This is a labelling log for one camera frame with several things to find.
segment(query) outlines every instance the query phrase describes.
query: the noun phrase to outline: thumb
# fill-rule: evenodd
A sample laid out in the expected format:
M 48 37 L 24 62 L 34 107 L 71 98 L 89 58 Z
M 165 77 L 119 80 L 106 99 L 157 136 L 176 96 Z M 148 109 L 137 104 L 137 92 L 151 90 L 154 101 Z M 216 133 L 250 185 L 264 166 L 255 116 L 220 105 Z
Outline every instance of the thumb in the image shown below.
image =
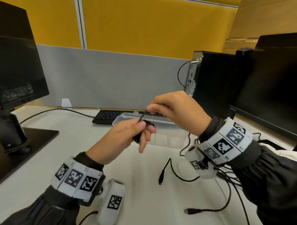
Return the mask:
M 144 121 L 136 123 L 124 131 L 124 137 L 125 139 L 132 138 L 135 135 L 142 132 L 145 128 L 146 128 L 146 123 Z
M 166 105 L 161 105 L 161 104 L 150 104 L 147 107 L 147 110 L 150 112 L 158 112 L 161 113 L 162 115 L 172 118 L 173 117 L 173 111 L 169 109 Z

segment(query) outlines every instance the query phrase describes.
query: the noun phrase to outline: monitor base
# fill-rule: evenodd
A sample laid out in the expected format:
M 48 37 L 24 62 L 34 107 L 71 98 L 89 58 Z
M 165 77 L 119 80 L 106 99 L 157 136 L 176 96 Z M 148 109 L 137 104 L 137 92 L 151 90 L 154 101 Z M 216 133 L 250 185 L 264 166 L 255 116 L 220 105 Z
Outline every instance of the monitor base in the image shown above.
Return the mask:
M 0 183 L 20 168 L 26 161 L 54 139 L 59 131 L 35 128 L 23 128 L 26 137 L 30 141 L 30 149 L 27 152 L 17 151 L 6 154 L 0 144 Z

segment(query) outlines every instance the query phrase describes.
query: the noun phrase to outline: white wristband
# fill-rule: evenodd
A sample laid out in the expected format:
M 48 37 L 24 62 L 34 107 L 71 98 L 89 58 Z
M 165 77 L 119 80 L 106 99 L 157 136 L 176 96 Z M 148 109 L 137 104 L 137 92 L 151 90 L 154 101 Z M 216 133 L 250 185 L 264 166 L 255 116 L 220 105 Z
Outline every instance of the white wristband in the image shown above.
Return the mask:
M 227 118 L 225 125 L 210 139 L 198 145 L 216 165 L 227 163 L 245 151 L 252 142 L 252 134 Z
M 88 202 L 102 174 L 68 158 L 54 175 L 51 185 L 59 192 Z

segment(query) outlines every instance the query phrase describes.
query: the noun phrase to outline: yellow panel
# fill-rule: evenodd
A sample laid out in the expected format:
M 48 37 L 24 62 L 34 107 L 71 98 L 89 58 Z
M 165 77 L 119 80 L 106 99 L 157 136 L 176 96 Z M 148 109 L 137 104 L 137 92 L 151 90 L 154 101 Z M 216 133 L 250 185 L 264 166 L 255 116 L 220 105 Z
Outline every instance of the yellow panel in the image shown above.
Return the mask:
M 226 5 L 239 6 L 241 0 L 206 0 L 206 1 L 221 3 Z
M 236 11 L 180 0 L 83 0 L 88 49 L 172 58 L 221 52 Z
M 74 0 L 2 0 L 27 11 L 37 44 L 81 48 Z

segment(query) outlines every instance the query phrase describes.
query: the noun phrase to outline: cardboard box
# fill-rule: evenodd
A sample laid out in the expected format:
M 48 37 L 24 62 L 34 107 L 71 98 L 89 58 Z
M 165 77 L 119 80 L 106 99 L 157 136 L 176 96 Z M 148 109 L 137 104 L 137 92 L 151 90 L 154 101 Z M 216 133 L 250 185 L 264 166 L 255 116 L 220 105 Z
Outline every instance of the cardboard box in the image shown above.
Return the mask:
M 297 0 L 241 0 L 230 38 L 297 32 Z
M 223 53 L 235 54 L 236 50 L 249 47 L 254 49 L 258 42 L 258 38 L 228 38 L 224 44 Z

